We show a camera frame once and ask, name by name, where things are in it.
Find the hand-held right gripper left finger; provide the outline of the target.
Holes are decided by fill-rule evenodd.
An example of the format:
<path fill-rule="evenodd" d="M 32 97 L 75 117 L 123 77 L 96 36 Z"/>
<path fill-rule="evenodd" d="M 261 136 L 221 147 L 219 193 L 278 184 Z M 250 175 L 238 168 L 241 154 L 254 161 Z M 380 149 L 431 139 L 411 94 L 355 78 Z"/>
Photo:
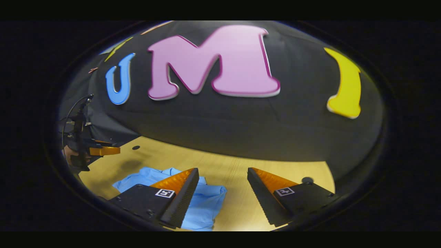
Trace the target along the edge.
<path fill-rule="evenodd" d="M 180 228 L 197 184 L 198 168 L 190 168 L 153 185 L 136 184 L 109 200 L 142 223 Z"/>

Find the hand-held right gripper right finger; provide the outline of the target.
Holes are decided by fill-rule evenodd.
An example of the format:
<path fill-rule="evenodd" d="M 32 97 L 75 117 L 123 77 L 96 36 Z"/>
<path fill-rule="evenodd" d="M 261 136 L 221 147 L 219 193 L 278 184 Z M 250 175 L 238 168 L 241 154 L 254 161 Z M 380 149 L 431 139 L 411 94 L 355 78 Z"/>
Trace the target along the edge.
<path fill-rule="evenodd" d="M 275 227 L 311 224 L 340 199 L 313 181 L 296 183 L 254 167 L 248 168 L 247 179 L 269 224 Z"/>

